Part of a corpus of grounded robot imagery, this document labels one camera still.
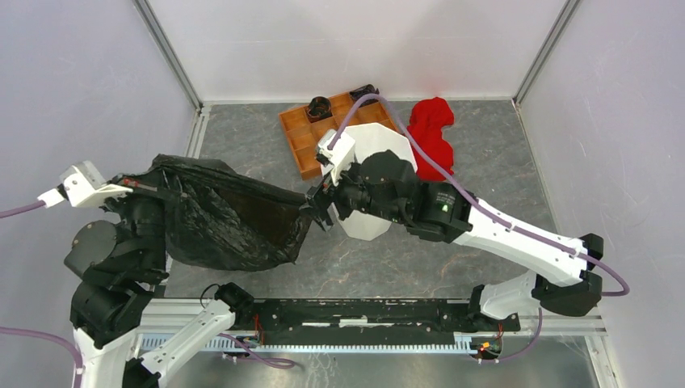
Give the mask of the black trash bag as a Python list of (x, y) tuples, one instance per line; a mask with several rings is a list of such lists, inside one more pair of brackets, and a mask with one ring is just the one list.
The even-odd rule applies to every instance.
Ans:
[(111, 179), (161, 199), (166, 249), (182, 264), (259, 272), (296, 261), (312, 220), (305, 196), (237, 173), (219, 159), (159, 154)]

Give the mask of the white plastic trash bin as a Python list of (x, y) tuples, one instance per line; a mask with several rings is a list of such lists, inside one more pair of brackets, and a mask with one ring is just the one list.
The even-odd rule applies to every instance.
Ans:
[(411, 202), (420, 185), (416, 161), (408, 139), (382, 124), (352, 125), (343, 133), (356, 143), (355, 161), (342, 174), (363, 178), (370, 210), (353, 211), (343, 220), (331, 206), (348, 237), (372, 241), (387, 232), (393, 222), (404, 223), (410, 218)]

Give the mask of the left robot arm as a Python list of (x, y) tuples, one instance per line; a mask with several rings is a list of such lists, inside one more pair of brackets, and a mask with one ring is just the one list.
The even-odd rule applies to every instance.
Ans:
[(244, 329), (254, 318), (253, 297), (234, 283), (214, 298), (163, 345), (130, 356), (145, 308), (166, 271), (166, 211), (169, 192), (123, 178), (100, 188), (68, 179), (73, 207), (98, 207), (120, 222), (92, 221), (74, 237), (64, 264), (79, 279), (70, 322), (80, 359), (76, 387), (165, 387), (210, 340), (223, 331)]

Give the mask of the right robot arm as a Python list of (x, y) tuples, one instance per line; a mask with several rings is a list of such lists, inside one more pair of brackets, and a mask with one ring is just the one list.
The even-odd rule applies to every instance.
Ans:
[(420, 180), (412, 163), (391, 150), (352, 162), (338, 176), (325, 173), (305, 198), (302, 212), (324, 230), (333, 225), (328, 212), (333, 207), (340, 221), (359, 212), (402, 225), (421, 240), (474, 247), (525, 267), (521, 276), (473, 289), (466, 317), (478, 330), (538, 307), (582, 317), (602, 298), (602, 277), (582, 259), (600, 259), (599, 236), (565, 238), (517, 222), (470, 192)]

